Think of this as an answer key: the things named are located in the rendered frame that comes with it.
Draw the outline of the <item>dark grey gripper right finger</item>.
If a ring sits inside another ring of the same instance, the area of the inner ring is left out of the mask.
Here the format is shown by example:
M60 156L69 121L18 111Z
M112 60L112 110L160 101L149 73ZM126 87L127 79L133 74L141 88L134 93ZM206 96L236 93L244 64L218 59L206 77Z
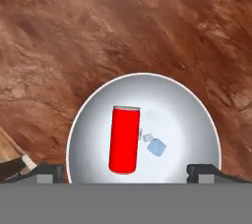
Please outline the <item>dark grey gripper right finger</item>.
M246 183L246 180L224 174L213 164L188 164L188 184Z

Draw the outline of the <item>red soda can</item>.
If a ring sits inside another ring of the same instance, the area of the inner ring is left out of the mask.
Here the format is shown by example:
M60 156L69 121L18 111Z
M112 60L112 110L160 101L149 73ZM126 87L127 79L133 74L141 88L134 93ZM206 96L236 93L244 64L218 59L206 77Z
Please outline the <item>red soda can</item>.
M108 161L112 172L130 174L136 170L139 125L139 107L113 107Z

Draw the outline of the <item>white bowl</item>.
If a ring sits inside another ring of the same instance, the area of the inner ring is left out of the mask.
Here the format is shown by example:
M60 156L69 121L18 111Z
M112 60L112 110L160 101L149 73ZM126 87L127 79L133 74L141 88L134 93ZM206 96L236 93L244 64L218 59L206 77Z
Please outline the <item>white bowl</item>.
M108 168L112 108L141 109L143 135L161 140L160 157L140 140L136 171L119 175ZM184 184L189 164L221 167L221 144L204 104L184 85L161 75L138 73L98 88L80 108L66 151L68 180L84 183Z

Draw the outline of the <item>dark stool with white edge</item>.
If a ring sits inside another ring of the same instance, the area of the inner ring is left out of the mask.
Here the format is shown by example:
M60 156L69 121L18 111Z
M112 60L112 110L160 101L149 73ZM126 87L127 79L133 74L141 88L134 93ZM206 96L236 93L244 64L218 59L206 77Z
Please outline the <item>dark stool with white edge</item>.
M9 178L16 175L26 174L36 168L36 164L27 155L0 163L0 183L4 183Z

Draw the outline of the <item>large pale blue ice cube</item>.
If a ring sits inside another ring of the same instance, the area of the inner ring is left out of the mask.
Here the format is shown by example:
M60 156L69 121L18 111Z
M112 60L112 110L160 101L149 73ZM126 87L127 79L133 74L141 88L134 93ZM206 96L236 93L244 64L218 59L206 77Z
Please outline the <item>large pale blue ice cube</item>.
M148 151L155 156L162 156L166 145L159 139L153 139L148 145Z

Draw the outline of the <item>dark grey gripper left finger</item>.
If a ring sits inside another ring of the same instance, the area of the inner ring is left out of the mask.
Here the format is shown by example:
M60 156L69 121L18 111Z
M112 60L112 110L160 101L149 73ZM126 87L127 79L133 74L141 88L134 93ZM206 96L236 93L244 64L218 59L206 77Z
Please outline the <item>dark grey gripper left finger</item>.
M64 183L63 164L48 164L43 162L26 175L19 175L7 180L8 183L57 184Z

